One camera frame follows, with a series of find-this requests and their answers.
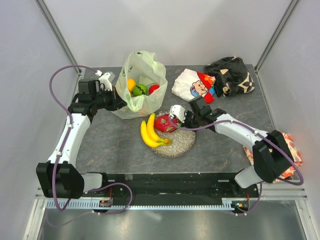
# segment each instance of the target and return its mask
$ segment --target banana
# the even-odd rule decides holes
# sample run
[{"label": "banana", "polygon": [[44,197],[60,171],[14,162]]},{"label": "banana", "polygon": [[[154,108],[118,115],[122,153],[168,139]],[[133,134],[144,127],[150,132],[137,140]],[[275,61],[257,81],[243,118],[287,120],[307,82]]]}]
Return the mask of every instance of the banana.
[{"label": "banana", "polygon": [[164,143],[165,146],[169,146],[171,145],[172,141],[171,139],[168,139],[168,138],[161,138],[158,136],[158,134],[156,134],[155,132],[155,118],[156,118],[156,114],[155,113],[152,113],[148,119],[148,122],[146,124],[146,132],[149,136],[149,138],[155,142],[158,142],[158,143]]},{"label": "banana", "polygon": [[147,133],[147,124],[146,121],[142,121],[141,122],[141,126],[140,126],[140,133],[141,133],[141,137],[144,141],[144,143],[149,146],[150,148],[157,148],[161,145],[164,145],[164,142],[156,142],[154,140],[152,140],[148,133]]}]

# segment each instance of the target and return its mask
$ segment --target green plastic bag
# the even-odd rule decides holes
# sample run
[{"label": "green plastic bag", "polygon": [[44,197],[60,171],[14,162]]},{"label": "green plastic bag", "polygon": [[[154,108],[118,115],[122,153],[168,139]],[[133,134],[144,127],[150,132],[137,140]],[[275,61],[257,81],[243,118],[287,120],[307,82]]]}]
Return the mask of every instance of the green plastic bag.
[{"label": "green plastic bag", "polygon": [[[133,96],[128,90],[128,79],[136,84],[144,84],[147,89],[159,84],[159,88],[150,95]],[[164,100],[168,81],[166,67],[157,61],[156,54],[148,51],[136,51],[129,55],[121,70],[115,88],[127,106],[113,111],[121,119],[133,119],[148,116],[157,111]]]}]

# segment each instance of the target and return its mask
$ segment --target black cloth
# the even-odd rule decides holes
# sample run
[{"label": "black cloth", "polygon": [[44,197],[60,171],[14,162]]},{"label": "black cloth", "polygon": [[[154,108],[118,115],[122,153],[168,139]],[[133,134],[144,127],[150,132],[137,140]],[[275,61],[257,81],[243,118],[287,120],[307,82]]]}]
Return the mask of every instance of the black cloth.
[{"label": "black cloth", "polygon": [[203,70],[205,74],[215,77],[214,89],[218,97],[247,94],[255,89],[254,81],[240,57],[222,58]]}]

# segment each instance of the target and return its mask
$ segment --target orange patterned cloth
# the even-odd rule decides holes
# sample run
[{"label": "orange patterned cloth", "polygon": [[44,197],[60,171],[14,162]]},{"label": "orange patterned cloth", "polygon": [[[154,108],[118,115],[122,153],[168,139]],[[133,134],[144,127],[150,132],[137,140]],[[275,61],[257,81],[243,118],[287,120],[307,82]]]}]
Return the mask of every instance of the orange patterned cloth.
[{"label": "orange patterned cloth", "polygon": [[[284,133],[284,132],[282,132],[282,135],[284,136],[284,139],[285,139],[285,141],[286,141],[286,144],[288,144],[288,147],[289,147],[289,150],[290,150],[290,152],[291,152],[291,155],[292,155],[292,157],[293,157],[293,159],[294,159],[295,165],[297,165],[297,167],[300,168],[300,166],[302,165],[302,160],[301,160],[300,153],[298,152],[297,148],[295,147],[295,144],[294,144],[294,142],[292,141],[291,137],[290,137],[288,134]],[[254,164],[254,156],[253,156],[253,153],[252,153],[247,147],[245,147],[245,146],[243,146],[243,149],[244,149],[245,154],[246,154],[246,156],[248,157],[251,165],[253,165],[253,164]],[[286,178],[292,176],[295,171],[296,171],[296,170],[294,169],[294,167],[291,166],[291,167],[289,167],[284,173],[282,173],[282,174],[279,176],[279,178],[281,178],[281,179],[286,179]]]}]

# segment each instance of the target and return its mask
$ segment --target white wall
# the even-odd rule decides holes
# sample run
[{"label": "white wall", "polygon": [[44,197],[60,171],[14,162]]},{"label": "white wall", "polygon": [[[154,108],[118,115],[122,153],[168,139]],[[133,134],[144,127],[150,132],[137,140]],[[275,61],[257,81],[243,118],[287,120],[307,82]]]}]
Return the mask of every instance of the white wall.
[{"label": "white wall", "polygon": [[45,2],[79,64],[114,67],[140,50],[165,65],[256,64],[290,0]]},{"label": "white wall", "polygon": [[[34,1],[0,3],[0,239],[21,240],[46,162],[66,115],[50,96],[49,78],[69,62]],[[70,102],[76,72],[57,76],[54,90]]]},{"label": "white wall", "polygon": [[259,73],[277,129],[301,153],[304,187],[320,226],[320,3],[301,1]]}]

